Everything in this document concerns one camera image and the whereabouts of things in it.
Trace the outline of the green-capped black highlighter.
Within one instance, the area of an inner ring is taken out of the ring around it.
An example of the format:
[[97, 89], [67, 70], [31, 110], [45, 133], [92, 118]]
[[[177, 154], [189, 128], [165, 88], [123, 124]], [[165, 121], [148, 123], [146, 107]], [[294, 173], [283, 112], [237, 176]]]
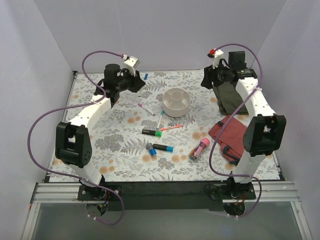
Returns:
[[162, 132], [158, 130], [148, 130], [148, 129], [143, 129], [141, 131], [143, 135], [149, 135], [149, 136], [155, 136], [155, 137], [161, 137]]

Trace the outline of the orange pen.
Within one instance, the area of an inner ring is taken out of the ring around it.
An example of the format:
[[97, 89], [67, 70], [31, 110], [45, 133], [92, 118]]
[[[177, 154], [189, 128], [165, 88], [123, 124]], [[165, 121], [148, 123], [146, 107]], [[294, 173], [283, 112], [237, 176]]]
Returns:
[[168, 127], [164, 127], [164, 128], [160, 128], [158, 131], [168, 131], [168, 130], [172, 130], [172, 129], [177, 129], [177, 128], [182, 128], [184, 127], [183, 124], [179, 124], [179, 125], [175, 125], [175, 126], [168, 126]]

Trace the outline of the dark green cloth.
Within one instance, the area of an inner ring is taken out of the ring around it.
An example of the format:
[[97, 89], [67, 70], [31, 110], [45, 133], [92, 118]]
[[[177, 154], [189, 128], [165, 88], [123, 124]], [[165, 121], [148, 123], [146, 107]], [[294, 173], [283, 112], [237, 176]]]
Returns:
[[231, 115], [243, 103], [241, 96], [229, 82], [214, 86], [213, 92], [222, 115]]

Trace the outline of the white round compartment organizer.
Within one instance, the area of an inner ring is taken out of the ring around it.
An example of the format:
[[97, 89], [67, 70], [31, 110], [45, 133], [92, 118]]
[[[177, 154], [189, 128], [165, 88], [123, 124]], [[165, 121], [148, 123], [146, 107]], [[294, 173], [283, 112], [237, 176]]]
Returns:
[[191, 98], [189, 93], [182, 88], [171, 88], [162, 96], [162, 107], [164, 112], [172, 117], [179, 118], [189, 112]]

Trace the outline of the teal-capped white pen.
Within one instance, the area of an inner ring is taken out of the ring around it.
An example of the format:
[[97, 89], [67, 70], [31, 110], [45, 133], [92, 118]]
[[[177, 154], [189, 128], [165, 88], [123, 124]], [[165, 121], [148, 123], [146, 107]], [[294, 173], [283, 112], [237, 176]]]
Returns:
[[161, 125], [161, 121], [162, 121], [164, 113], [165, 113], [164, 110], [162, 110], [160, 113], [159, 120], [158, 120], [157, 127], [156, 127], [157, 130], [160, 129], [160, 125]]

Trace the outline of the aluminium frame rail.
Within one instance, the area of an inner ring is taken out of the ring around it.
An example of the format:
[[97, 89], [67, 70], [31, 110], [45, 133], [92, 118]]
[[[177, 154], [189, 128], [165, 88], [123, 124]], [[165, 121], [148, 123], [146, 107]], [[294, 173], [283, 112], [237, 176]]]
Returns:
[[291, 181], [253, 183], [227, 215], [233, 200], [216, 194], [218, 182], [111, 182], [112, 196], [97, 221], [98, 201], [79, 183], [39, 183], [24, 240], [310, 240], [300, 196]]

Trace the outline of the blue and grey cap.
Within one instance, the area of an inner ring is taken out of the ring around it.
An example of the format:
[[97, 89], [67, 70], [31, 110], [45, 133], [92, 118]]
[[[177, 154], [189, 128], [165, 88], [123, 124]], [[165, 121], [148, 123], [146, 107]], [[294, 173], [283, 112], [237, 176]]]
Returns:
[[152, 157], [156, 156], [157, 155], [157, 152], [155, 150], [155, 148], [153, 147], [153, 144], [152, 143], [147, 143], [146, 144], [146, 149], [148, 150], [148, 152], [150, 153], [150, 155]]

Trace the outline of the blue-capped black highlighter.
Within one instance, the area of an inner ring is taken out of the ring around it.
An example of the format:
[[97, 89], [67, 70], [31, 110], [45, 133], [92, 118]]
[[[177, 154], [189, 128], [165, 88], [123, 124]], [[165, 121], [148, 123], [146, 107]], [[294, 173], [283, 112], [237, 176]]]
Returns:
[[170, 153], [172, 153], [174, 151], [173, 146], [167, 146], [167, 145], [162, 145], [162, 144], [153, 144], [152, 146], [156, 150], [166, 151], [166, 152], [170, 152]]

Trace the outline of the red cloth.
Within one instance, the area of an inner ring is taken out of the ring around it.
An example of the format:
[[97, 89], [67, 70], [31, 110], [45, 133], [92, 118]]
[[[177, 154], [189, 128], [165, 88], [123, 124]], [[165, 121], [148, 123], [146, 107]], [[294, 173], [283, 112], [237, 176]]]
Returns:
[[246, 130], [247, 127], [233, 117], [218, 139], [222, 156], [231, 165], [236, 166], [244, 153], [243, 137]]

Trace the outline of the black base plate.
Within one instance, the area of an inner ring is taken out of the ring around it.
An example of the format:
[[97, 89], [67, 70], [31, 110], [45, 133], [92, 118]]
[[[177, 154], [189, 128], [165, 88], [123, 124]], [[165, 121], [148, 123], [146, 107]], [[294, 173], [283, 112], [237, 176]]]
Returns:
[[109, 211], [125, 210], [188, 210], [222, 211], [223, 201], [255, 200], [257, 193], [252, 183], [223, 181], [134, 181], [106, 182], [112, 192], [95, 199], [78, 189], [79, 201], [108, 201]]

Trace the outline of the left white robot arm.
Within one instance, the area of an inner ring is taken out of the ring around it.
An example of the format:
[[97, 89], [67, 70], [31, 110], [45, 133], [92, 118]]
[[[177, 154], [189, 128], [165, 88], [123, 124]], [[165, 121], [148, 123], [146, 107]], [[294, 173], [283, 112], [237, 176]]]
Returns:
[[104, 77], [97, 83], [91, 98], [92, 104], [69, 122], [60, 122], [56, 127], [55, 157], [75, 171], [85, 191], [95, 200], [103, 199], [107, 191], [103, 185], [105, 178], [91, 161], [90, 131], [112, 109], [121, 92], [137, 93], [145, 84], [138, 70], [107, 64]]

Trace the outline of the purple-capped white pen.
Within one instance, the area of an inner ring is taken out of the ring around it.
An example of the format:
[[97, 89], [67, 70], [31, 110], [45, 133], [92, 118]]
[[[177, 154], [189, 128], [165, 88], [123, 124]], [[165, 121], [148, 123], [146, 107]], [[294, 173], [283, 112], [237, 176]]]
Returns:
[[146, 108], [144, 105], [142, 105], [141, 103], [138, 103], [138, 106], [140, 108], [142, 108], [143, 110], [145, 110], [146, 112], [148, 112], [150, 115], [152, 116], [156, 116], [156, 114], [154, 112], [152, 112], [151, 110], [149, 110], [148, 108]]

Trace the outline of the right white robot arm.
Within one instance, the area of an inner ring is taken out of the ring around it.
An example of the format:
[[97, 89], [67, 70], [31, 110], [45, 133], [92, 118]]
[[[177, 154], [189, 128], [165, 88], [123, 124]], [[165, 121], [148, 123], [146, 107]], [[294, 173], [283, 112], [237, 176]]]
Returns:
[[242, 98], [240, 107], [246, 107], [249, 125], [243, 135], [244, 152], [227, 180], [219, 185], [210, 185], [208, 192], [214, 200], [255, 199], [252, 184], [254, 174], [262, 161], [280, 148], [287, 120], [269, 106], [260, 89], [261, 76], [245, 62], [244, 51], [231, 51], [228, 59], [220, 49], [212, 49], [211, 66], [204, 69], [201, 86], [230, 83]]

